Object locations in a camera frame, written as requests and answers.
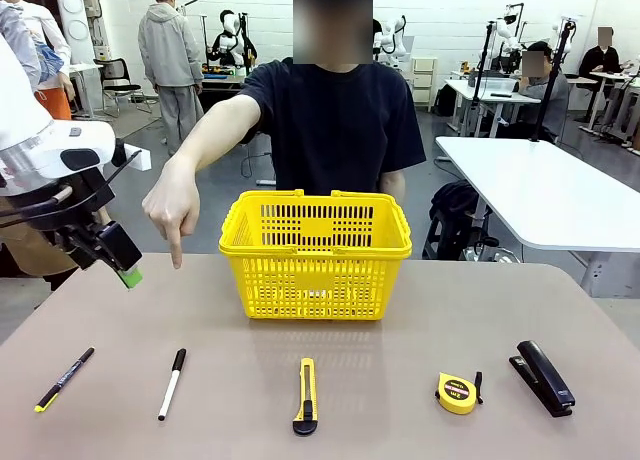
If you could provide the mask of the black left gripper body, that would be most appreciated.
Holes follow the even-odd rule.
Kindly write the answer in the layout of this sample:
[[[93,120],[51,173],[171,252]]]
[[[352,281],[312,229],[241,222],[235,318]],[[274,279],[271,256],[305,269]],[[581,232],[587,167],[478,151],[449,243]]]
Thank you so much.
[[[117,225],[101,213],[115,198],[99,168],[54,181],[48,194],[63,196],[54,206],[48,225],[50,243],[71,243],[81,239],[87,243],[112,243],[117,239]]]

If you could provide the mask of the white marker with black cap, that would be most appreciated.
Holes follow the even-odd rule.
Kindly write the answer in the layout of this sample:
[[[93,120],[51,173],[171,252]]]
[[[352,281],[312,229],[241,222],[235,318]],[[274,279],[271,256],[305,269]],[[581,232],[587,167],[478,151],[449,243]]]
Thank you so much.
[[[157,415],[157,419],[159,421],[164,421],[166,419],[186,355],[187,355],[187,350],[185,348],[181,348],[176,352],[176,355],[172,364],[172,368],[171,368],[171,376],[169,379],[169,383],[165,391],[159,413]]]

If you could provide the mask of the yellow utility knife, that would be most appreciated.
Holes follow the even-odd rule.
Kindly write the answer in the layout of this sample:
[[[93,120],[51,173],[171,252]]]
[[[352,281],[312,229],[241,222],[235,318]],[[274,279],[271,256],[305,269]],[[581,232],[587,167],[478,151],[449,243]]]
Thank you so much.
[[[300,406],[292,421],[292,429],[296,435],[308,436],[318,426],[318,408],[315,362],[310,357],[300,361]]]

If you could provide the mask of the yellow tape measure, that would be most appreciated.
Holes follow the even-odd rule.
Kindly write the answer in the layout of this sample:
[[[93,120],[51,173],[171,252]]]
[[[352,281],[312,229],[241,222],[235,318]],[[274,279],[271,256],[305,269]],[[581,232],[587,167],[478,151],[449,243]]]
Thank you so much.
[[[470,414],[476,405],[484,403],[481,396],[482,381],[483,373],[481,371],[476,372],[473,382],[440,372],[435,398],[440,406],[450,413]]]

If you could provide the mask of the person's right forearm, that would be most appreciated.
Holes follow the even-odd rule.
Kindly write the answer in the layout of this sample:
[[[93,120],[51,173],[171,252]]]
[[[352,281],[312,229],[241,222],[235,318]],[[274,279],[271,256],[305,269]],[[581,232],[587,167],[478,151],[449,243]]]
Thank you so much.
[[[240,143],[260,119],[258,102],[238,94],[215,104],[195,125],[178,151],[166,162],[162,178],[178,183],[193,178]]]

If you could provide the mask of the person in grey hoodie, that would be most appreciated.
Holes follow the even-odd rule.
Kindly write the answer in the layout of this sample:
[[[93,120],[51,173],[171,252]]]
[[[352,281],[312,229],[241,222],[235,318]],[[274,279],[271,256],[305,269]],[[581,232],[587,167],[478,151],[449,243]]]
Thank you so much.
[[[145,76],[158,95],[169,155],[174,155],[203,115],[199,47],[175,0],[155,0],[139,24]]]

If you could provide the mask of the yellow plastic shopping basket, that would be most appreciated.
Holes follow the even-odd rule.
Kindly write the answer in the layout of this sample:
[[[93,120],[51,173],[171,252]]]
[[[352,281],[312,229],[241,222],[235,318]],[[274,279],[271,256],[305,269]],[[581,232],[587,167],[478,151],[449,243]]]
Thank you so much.
[[[219,250],[250,318],[377,321],[412,242],[387,194],[247,191],[225,218]]]

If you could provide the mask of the person's right hand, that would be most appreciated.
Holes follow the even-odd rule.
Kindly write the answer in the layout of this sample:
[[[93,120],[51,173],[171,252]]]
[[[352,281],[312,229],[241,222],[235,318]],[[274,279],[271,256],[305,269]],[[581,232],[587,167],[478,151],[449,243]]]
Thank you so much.
[[[142,201],[144,213],[167,242],[175,269],[182,266],[182,239],[194,233],[200,215],[196,165],[185,154],[176,153]]]

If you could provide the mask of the black office chair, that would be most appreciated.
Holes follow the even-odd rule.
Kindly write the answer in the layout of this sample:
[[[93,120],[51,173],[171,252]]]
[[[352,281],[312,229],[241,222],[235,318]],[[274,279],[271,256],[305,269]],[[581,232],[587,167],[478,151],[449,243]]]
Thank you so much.
[[[100,75],[103,114],[108,117],[118,118],[120,116],[121,99],[138,99],[141,103],[136,108],[152,114],[151,105],[143,92],[142,86],[132,82],[127,63],[123,58],[114,60],[95,59],[94,64],[98,66]]]

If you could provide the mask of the tall white standing appliance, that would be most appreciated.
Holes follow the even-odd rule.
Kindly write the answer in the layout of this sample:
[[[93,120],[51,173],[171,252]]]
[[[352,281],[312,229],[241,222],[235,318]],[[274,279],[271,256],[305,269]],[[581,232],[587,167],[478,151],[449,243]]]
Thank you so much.
[[[72,64],[93,64],[95,52],[84,0],[57,0],[64,37],[71,49]]]

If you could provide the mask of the black and white humanoid robot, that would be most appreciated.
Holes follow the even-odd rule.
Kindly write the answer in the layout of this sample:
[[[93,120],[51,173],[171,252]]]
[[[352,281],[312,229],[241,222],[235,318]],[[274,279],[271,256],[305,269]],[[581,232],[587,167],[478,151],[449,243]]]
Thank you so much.
[[[242,69],[248,75],[258,58],[258,52],[250,40],[248,14],[223,10],[220,13],[222,32],[207,47],[208,62],[217,62],[220,67]]]

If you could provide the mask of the white drawer cabinet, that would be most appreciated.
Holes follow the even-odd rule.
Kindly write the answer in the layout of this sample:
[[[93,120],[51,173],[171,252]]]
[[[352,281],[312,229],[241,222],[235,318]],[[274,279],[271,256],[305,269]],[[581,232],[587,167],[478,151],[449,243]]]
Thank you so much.
[[[430,109],[437,89],[437,63],[435,57],[414,57],[411,60],[411,87],[414,103]]]

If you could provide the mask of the white background desk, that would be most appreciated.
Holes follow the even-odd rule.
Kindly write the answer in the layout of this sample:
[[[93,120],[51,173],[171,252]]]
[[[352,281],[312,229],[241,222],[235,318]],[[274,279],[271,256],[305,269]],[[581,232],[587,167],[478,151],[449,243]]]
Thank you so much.
[[[492,114],[489,137],[495,138],[500,125],[507,126],[517,120],[521,106],[541,103],[540,99],[505,89],[487,86],[476,89],[463,79],[447,79],[445,84],[456,93],[453,117],[447,126],[461,137],[479,137],[483,118]]]

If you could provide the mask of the large white table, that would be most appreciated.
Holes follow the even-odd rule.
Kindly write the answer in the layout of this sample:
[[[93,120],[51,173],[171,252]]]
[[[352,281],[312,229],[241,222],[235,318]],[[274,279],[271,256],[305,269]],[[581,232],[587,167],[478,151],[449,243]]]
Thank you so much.
[[[436,139],[438,147],[518,241],[547,251],[588,252],[580,282],[600,297],[615,254],[640,254],[640,192],[544,141]]]

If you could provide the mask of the black stapler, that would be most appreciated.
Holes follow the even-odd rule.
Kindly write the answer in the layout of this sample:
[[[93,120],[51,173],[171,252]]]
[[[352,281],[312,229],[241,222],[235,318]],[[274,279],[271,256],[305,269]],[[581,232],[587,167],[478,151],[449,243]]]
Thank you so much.
[[[575,398],[539,345],[532,340],[522,341],[517,350],[519,354],[510,357],[509,363],[550,415],[554,418],[570,416]]]

